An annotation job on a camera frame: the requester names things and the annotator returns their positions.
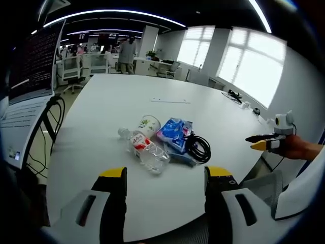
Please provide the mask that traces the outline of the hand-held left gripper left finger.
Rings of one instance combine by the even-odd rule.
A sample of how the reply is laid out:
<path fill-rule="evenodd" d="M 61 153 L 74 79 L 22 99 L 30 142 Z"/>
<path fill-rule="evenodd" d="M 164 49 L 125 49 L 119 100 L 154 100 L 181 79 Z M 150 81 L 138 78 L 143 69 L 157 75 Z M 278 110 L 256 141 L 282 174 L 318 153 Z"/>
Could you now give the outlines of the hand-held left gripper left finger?
<path fill-rule="evenodd" d="M 124 243 L 126 196 L 127 168 L 102 172 L 61 209 L 54 224 L 59 243 Z"/>

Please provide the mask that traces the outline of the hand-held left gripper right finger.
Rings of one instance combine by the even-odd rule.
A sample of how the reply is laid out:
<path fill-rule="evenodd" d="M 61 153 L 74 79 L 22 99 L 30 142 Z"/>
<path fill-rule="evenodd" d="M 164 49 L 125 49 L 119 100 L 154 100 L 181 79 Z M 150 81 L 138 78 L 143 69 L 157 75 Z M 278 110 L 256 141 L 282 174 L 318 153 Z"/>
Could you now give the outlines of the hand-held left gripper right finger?
<path fill-rule="evenodd" d="M 276 174 L 238 184 L 226 169 L 205 167 L 208 243 L 267 243 L 275 223 Z"/>

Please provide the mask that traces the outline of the person's right hand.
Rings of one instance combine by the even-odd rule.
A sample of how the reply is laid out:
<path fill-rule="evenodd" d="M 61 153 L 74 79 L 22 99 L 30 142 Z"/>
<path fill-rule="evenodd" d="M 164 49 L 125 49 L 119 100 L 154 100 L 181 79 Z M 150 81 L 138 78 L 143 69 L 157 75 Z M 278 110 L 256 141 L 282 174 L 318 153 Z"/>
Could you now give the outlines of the person's right hand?
<path fill-rule="evenodd" d="M 297 135 L 290 135 L 284 140 L 278 152 L 281 156 L 292 160 L 313 160 L 313 153 L 310 151 L 311 144 L 302 140 Z"/>

